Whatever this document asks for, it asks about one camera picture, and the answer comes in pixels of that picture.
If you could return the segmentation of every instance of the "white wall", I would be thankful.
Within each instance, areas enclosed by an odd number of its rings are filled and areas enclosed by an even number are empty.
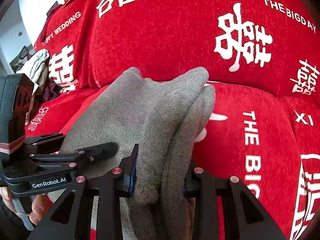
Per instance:
[[[2,65],[2,62],[0,60],[0,76],[5,76],[7,72],[4,69],[4,66]]]
[[[19,0],[22,20],[32,45],[42,31],[47,12],[56,1],[64,3],[64,0]]]
[[[19,2],[15,0],[0,22],[0,59],[8,73],[12,71],[9,63],[20,53],[23,46],[30,44],[20,15]]]

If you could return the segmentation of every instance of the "screw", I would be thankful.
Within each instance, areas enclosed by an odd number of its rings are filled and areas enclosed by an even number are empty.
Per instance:
[[[231,180],[231,182],[233,182],[233,183],[238,183],[238,182],[239,182],[239,178],[236,177],[236,176],[231,176],[231,177],[230,177],[230,180]]]
[[[76,178],[76,182],[81,183],[85,181],[85,176],[79,176]]]
[[[200,167],[196,167],[196,168],[194,168],[194,170],[193,170],[196,174],[202,174],[203,173],[203,169],[202,168],[200,168]]]
[[[120,174],[121,172],[122,172],[121,168],[114,168],[114,169],[112,170],[112,173],[113,173],[113,174]]]

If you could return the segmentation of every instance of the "white cloth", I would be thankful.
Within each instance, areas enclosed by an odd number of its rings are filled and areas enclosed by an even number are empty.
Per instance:
[[[45,62],[49,58],[49,51],[47,49],[41,49],[29,59],[17,73],[25,73],[28,78],[35,84],[32,95],[36,92],[39,86],[38,80],[42,71],[46,68]]]

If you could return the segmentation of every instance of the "gray towel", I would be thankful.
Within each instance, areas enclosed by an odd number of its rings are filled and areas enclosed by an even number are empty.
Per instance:
[[[124,240],[191,239],[193,203],[182,194],[193,143],[212,113],[214,87],[208,73],[193,69],[172,81],[143,79],[130,68],[80,116],[67,134],[60,154],[106,142],[119,152],[92,163],[88,178],[117,167],[139,143],[135,192],[121,199]],[[56,200],[61,191],[50,193]],[[95,228],[97,200],[92,227]]]

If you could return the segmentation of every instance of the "finger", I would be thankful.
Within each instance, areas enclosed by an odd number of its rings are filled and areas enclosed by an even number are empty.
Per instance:
[[[40,221],[40,217],[38,217],[35,213],[31,213],[30,216],[29,216],[29,219],[32,223],[34,223],[35,225],[37,225]]]
[[[8,201],[12,199],[12,193],[8,187],[0,187],[0,195],[3,199],[6,199]]]
[[[41,219],[43,215],[48,211],[49,204],[45,195],[38,195],[32,202],[33,213]]]
[[[8,187],[0,188],[0,195],[2,196],[4,204],[14,213],[17,213],[12,203],[12,193]]]

